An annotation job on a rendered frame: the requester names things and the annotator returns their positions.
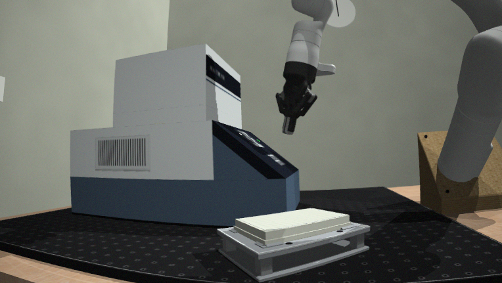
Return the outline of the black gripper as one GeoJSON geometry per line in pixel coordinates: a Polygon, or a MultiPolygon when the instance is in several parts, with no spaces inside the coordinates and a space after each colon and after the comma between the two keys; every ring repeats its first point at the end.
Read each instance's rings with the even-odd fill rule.
{"type": "Polygon", "coordinates": [[[315,66],[304,62],[289,61],[285,63],[283,77],[286,82],[283,91],[275,95],[279,112],[285,116],[283,133],[292,135],[296,120],[300,116],[305,116],[317,100],[317,95],[311,92],[311,84],[315,82],[316,73],[315,66]]]}

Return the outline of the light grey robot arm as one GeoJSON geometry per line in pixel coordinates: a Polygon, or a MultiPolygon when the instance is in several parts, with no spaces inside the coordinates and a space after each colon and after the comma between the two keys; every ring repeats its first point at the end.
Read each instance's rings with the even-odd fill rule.
{"type": "MultiPolygon", "coordinates": [[[[467,182],[478,177],[493,150],[502,120],[502,0],[451,0],[462,8],[479,34],[467,44],[457,84],[458,99],[438,158],[448,179],[467,182]]],[[[294,10],[313,18],[294,25],[286,62],[317,68],[316,76],[335,74],[332,64],[319,63],[325,26],[333,0],[291,0],[294,10]],[[314,22],[316,21],[316,22],[314,22]]]]}

